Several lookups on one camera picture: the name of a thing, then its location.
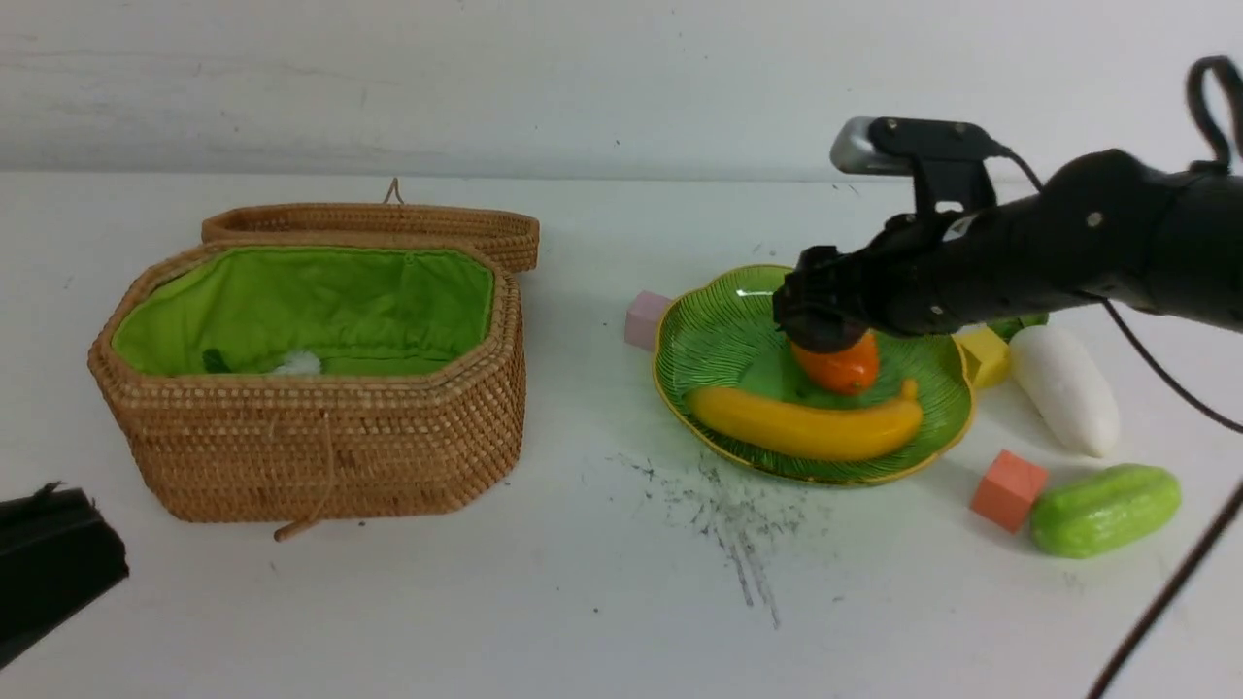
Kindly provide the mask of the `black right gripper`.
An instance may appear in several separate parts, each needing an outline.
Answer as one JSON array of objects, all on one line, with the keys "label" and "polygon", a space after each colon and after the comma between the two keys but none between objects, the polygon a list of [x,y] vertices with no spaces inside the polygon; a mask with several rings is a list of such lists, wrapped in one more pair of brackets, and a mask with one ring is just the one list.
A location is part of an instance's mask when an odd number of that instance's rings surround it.
[{"label": "black right gripper", "polygon": [[1028,216],[1011,209],[892,216],[865,248],[800,252],[773,294],[772,318],[803,350],[830,353],[866,330],[911,338],[1053,313],[1069,292],[1035,243]]}]

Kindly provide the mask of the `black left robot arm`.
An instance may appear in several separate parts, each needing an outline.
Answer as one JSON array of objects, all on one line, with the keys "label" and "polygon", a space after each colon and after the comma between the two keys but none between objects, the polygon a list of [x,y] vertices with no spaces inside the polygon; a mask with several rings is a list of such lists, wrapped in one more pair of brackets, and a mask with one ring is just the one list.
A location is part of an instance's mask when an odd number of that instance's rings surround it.
[{"label": "black left robot arm", "polygon": [[1,665],[106,595],[131,570],[126,544],[80,488],[45,483],[1,505]]}]

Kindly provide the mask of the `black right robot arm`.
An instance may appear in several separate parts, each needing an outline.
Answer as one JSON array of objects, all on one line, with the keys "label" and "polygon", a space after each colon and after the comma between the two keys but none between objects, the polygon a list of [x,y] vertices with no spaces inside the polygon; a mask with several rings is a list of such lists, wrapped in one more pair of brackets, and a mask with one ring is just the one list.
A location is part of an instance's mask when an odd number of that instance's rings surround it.
[{"label": "black right robot arm", "polygon": [[853,252],[808,248],[774,292],[773,318],[813,352],[865,330],[950,335],[1105,301],[1237,331],[1241,270],[1239,177],[1163,173],[1101,150],[1004,205],[892,216]]}]

